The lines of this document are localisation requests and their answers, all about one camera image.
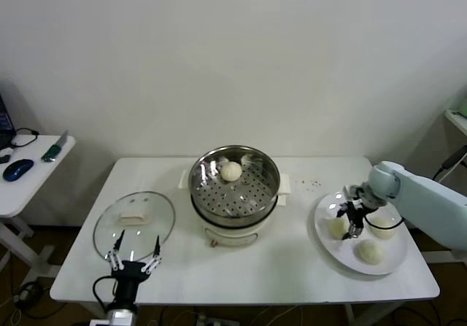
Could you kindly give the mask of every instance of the cable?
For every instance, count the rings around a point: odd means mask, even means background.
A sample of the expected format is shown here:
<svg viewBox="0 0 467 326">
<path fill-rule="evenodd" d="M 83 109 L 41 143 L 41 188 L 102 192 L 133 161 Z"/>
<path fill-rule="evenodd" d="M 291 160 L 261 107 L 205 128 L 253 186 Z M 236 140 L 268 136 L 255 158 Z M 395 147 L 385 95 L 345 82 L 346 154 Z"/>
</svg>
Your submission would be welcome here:
<svg viewBox="0 0 467 326">
<path fill-rule="evenodd" d="M 414 309 L 411 309 L 411 308 L 407 308 L 405 306 L 402 306 L 400 308 L 397 308 L 392 314 L 391 314 L 391 319 L 393 321 L 393 324 L 394 325 L 399 325 L 396 321 L 395 321 L 395 315 L 397 314 L 398 311 L 409 311 L 415 315 L 417 315 L 418 317 L 420 317 L 421 319 L 423 319 L 427 324 L 429 324 L 430 326 L 435 326 L 434 323 L 432 323 L 430 320 L 428 320 L 428 318 L 421 314 L 420 312 L 414 310 Z"/>
<path fill-rule="evenodd" d="M 29 319 L 33 319 L 33 320 L 48 319 L 49 317 L 52 317 L 53 315 L 57 314 L 59 311 L 61 311 L 61 309 L 65 308 L 67 305 L 68 305 L 68 303 L 63 303 L 60 307 L 58 307 L 56 310 L 50 312 L 49 314 L 40 315 L 38 317 L 35 316 L 35 315 L 30 315 L 30 314 L 26 313 L 24 310 L 23 310 L 23 314 L 25 314 Z"/>
<path fill-rule="evenodd" d="M 113 279 L 114 277 L 110 276 L 110 275 L 107 275 L 107 276 L 101 276 L 99 277 L 97 280 L 95 280 L 95 282 L 93 283 L 93 295 L 94 297 L 96 298 L 96 300 L 99 302 L 99 305 L 102 307 L 102 310 L 104 310 L 104 313 L 107 313 L 107 308 L 105 307 L 104 305 L 104 302 L 102 301 L 102 299 L 100 299 L 100 297 L 97 295 L 97 292 L 96 292 L 96 285 L 102 281 L 102 280 L 105 280 L 105 279 Z"/>
<path fill-rule="evenodd" d="M 435 312 L 436 315 L 436 321 L 438 322 L 438 326 L 441 326 L 441 317 L 439 316 L 438 309 L 436 309 L 435 304 L 430 300 L 429 301 L 431 308 Z"/>
<path fill-rule="evenodd" d="M 275 316 L 275 318 L 273 318 L 270 322 L 268 322 L 268 323 L 266 324 L 266 326 L 272 325 L 272 323 L 273 323 L 274 321 L 276 321 L 276 320 L 279 319 L 280 317 L 286 315 L 286 313 L 292 311 L 292 310 L 295 309 L 295 308 L 298 308 L 298 306 L 293 306 L 293 307 L 287 309 L 286 311 L 284 311 L 283 313 L 281 313 L 281 314 Z"/>
<path fill-rule="evenodd" d="M 14 287 L 14 282 L 13 282 L 14 276 L 13 276 L 13 257 L 9 256 L 9 291 L 13 295 L 15 294 L 15 287 Z"/>
<path fill-rule="evenodd" d="M 174 321 L 172 321 L 172 323 L 170 324 L 170 326 L 174 326 L 175 323 L 177 322 L 177 320 L 178 320 L 183 314 L 195 314 L 195 315 L 199 315 L 199 313 L 195 313 L 194 311 L 191 311 L 191 310 L 184 310 L 184 311 L 182 311 L 180 314 L 178 314 L 177 317 L 175 317 Z"/>
<path fill-rule="evenodd" d="M 163 313 L 165 312 L 165 310 L 166 310 L 166 307 L 164 306 L 161 310 L 161 313 L 159 314 L 159 322 L 158 322 L 159 326 L 162 326 Z"/>
<path fill-rule="evenodd" d="M 14 321 L 16 313 L 19 313 L 19 317 L 18 320 Z M 21 322 L 22 316 L 23 315 L 21 314 L 21 309 L 15 309 L 15 311 L 13 311 L 12 316 L 9 318 L 9 322 L 12 324 L 12 326 L 18 326 Z"/>
<path fill-rule="evenodd" d="M 445 174 L 442 178 L 440 178 L 440 180 L 438 181 L 438 183 L 441 184 L 441 183 L 443 182 L 443 180 L 445 180 L 446 177 L 447 177 L 448 175 L 450 175 L 450 174 L 457 168 L 457 166 L 459 166 L 460 162 L 462 162 L 462 161 L 464 160 L 464 158 L 466 158 L 466 157 L 467 157 L 467 152 L 464 154 L 464 156 L 462 156 L 462 158 L 461 158 L 458 162 L 456 162 L 455 165 L 453 165 L 453 166 L 451 167 L 450 170 L 448 170 L 448 171 L 446 172 L 446 174 Z"/>
<path fill-rule="evenodd" d="M 262 311 L 260 311 L 255 317 L 253 317 L 253 320 L 250 321 L 250 323 L 248 324 L 248 326 L 251 326 L 253 325 L 253 322 L 255 322 L 257 320 L 258 317 L 260 317 L 261 315 L 263 315 L 264 313 L 266 313 L 271 307 L 268 306 L 267 308 L 263 309 Z"/>
<path fill-rule="evenodd" d="M 378 225 L 375 225 L 375 224 L 371 224 L 368 219 L 366 218 L 366 215 L 363 215 L 363 218 L 364 220 L 368 223 L 368 225 L 372 226 L 373 228 L 376 228 L 376 229 L 380 229 L 380 230 L 392 230 L 392 229 L 395 229 L 397 228 L 400 224 L 402 224 L 404 222 L 404 218 L 402 218 L 397 224 L 393 225 L 393 226 L 390 226 L 388 228 L 383 228 L 381 226 L 378 226 Z"/>
<path fill-rule="evenodd" d="M 466 319 L 452 319 L 446 324 L 446 326 L 451 326 L 451 324 L 453 324 L 454 322 L 465 322 L 467 324 Z"/>
<path fill-rule="evenodd" d="M 435 175 L 433 175 L 433 177 L 431 178 L 431 180 L 436 180 L 436 177 L 442 173 L 444 169 L 443 168 L 440 168 L 438 169 L 438 171 L 435 173 Z"/>
<path fill-rule="evenodd" d="M 10 302 L 13 298 L 8 298 L 6 301 L 4 301 L 2 304 L 0 304 L 0 308 L 2 308 L 3 306 L 7 305 L 8 302 Z"/>
<path fill-rule="evenodd" d="M 19 129 L 16 129 L 16 133 L 18 131 L 29 131 L 31 133 L 31 135 L 34 135 L 34 139 L 26 142 L 25 144 L 22 144 L 22 145 L 18 145 L 18 144 L 15 144 L 13 142 L 10 142 L 10 146 L 11 148 L 13 149 L 17 149 L 18 147 L 25 147 L 25 146 L 28 146 L 29 144 L 32 144 L 33 142 L 35 142 L 37 140 L 37 138 L 39 137 L 39 132 L 38 131 L 35 131 L 33 129 L 30 129 L 30 128 L 19 128 Z"/>
</svg>

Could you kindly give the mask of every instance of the blue computer mouse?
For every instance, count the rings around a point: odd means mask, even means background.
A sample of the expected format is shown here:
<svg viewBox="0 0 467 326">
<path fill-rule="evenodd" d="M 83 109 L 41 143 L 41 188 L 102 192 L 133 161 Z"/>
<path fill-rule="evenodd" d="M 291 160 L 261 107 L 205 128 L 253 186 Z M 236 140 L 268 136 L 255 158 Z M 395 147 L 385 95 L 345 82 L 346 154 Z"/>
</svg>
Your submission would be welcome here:
<svg viewBox="0 0 467 326">
<path fill-rule="evenodd" d="M 14 182 L 21 178 L 21 176 L 31 169 L 33 165 L 33 160 L 17 160 L 6 167 L 3 172 L 3 179 L 8 182 Z"/>
</svg>

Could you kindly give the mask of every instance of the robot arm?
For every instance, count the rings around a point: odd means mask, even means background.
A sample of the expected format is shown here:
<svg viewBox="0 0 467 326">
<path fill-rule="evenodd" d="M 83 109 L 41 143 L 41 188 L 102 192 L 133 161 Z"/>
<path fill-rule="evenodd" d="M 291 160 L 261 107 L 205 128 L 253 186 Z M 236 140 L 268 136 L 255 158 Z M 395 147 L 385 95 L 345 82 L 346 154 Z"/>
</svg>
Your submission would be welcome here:
<svg viewBox="0 0 467 326">
<path fill-rule="evenodd" d="M 340 214 L 347 213 L 351 224 L 344 238 L 360 235 L 360 219 L 387 201 L 443 246 L 467 251 L 467 197 L 392 162 L 373 167 L 366 183 L 350 189 Z"/>
</svg>

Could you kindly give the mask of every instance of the dough ball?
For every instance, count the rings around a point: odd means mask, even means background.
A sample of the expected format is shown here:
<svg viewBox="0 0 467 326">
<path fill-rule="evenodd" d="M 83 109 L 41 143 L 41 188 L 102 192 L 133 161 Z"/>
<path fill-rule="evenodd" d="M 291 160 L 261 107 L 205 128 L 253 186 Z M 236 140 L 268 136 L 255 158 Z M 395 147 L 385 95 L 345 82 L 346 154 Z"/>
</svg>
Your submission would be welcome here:
<svg viewBox="0 0 467 326">
<path fill-rule="evenodd" d="M 328 222 L 329 232 L 336 240 L 342 240 L 342 236 L 349 232 L 349 226 L 349 221 L 344 217 L 331 219 Z"/>
<path fill-rule="evenodd" d="M 220 175 L 227 182 L 235 182 L 242 176 L 242 166 L 237 162 L 227 162 L 220 169 Z"/>
<path fill-rule="evenodd" d="M 385 259 L 385 251 L 372 240 L 363 240 L 357 246 L 358 257 L 369 264 L 378 265 Z"/>
<path fill-rule="evenodd" d="M 368 220 L 371 224 L 375 224 L 376 226 L 380 226 L 381 228 L 389 228 L 390 226 L 394 225 L 394 222 L 392 220 L 381 217 L 375 217 Z M 376 237 L 382 238 L 383 240 L 388 240 L 394 236 L 397 228 L 391 230 L 381 230 L 370 226 L 370 230 Z"/>
</svg>

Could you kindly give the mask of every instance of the white table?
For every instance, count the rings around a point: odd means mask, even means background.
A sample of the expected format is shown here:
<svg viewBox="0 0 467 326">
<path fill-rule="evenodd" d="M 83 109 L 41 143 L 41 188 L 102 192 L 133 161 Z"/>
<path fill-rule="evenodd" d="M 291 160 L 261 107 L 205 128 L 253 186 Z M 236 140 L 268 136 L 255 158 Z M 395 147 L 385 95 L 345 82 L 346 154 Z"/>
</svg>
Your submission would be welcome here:
<svg viewBox="0 0 467 326">
<path fill-rule="evenodd" d="M 34 136 L 31 135 L 17 135 L 13 139 L 13 142 L 16 144 L 25 144 L 33 138 Z M 53 252 L 53 246 L 46 246 L 42 252 L 37 255 L 22 241 L 24 236 L 31 237 L 34 232 L 21 218 L 17 217 L 75 144 L 74 138 L 68 136 L 63 149 L 57 156 L 57 161 L 50 163 L 42 162 L 40 158 L 58 138 L 59 136 L 40 135 L 37 140 L 30 145 L 16 148 L 10 161 L 0 165 L 0 174 L 3 174 L 5 168 L 16 160 L 27 158 L 34 161 L 34 166 L 14 182 L 7 182 L 0 176 L 0 220 L 10 221 L 20 231 L 20 234 L 16 236 L 0 222 L 0 244 L 9 250 L 0 260 L 0 270 L 5 266 L 9 259 L 9 253 L 12 252 L 31 267 L 23 283 L 33 281 L 41 276 L 55 277 L 60 269 L 58 265 L 50 265 L 47 263 L 49 256 L 51 256 Z"/>
<path fill-rule="evenodd" d="M 129 193 L 152 190 L 174 204 L 176 222 L 163 246 L 163 262 L 140 285 L 140 305 L 267 305 L 395 302 L 379 304 L 354 322 L 371 325 L 405 300 L 429 299 L 439 287 L 412 239 L 405 261 L 387 276 L 366 276 L 334 260 L 313 238 L 310 213 L 327 193 L 367 180 L 365 158 L 275 158 L 290 176 L 287 205 L 275 209 L 270 231 L 253 245 L 211 248 L 197 222 L 188 190 L 177 188 L 195 158 L 123 158 L 116 162 L 50 291 L 55 300 L 91 308 L 91 286 L 109 274 L 93 248 L 93 229 L 102 212 Z M 318 181 L 321 186 L 313 186 Z M 113 282 L 98 294 L 112 300 Z"/>
<path fill-rule="evenodd" d="M 459 115 L 454 110 L 447 109 L 444 111 L 444 116 L 464 135 L 467 136 L 467 118 Z"/>
</svg>

